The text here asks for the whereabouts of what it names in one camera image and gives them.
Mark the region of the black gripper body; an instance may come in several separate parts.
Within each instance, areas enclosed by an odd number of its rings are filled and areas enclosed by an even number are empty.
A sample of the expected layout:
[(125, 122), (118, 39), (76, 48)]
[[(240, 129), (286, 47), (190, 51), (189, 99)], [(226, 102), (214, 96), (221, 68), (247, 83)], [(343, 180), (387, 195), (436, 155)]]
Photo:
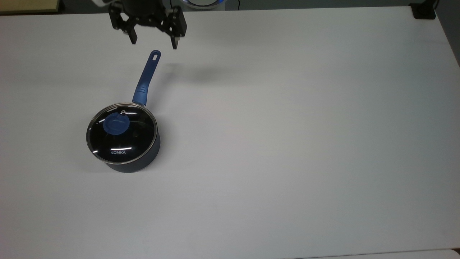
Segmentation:
[(132, 18), (153, 17), (153, 20), (162, 25), (172, 25), (168, 18), (168, 9), (163, 5), (162, 0), (123, 0), (122, 6), (124, 13), (128, 15), (125, 24), (128, 24)]

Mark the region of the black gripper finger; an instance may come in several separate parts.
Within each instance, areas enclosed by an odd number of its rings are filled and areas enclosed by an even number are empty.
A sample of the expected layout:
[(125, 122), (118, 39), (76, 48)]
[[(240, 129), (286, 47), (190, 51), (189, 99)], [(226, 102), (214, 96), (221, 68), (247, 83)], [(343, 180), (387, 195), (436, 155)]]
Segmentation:
[(136, 17), (128, 16), (127, 20), (122, 18), (122, 12), (124, 8), (122, 3), (110, 3), (109, 5), (109, 16), (113, 29), (122, 31), (125, 35), (128, 35), (133, 45), (137, 42), (137, 33), (135, 26), (137, 25)]
[(187, 23), (179, 5), (164, 10), (165, 17), (161, 22), (161, 31), (170, 36), (173, 49), (177, 49), (179, 40), (185, 36)]

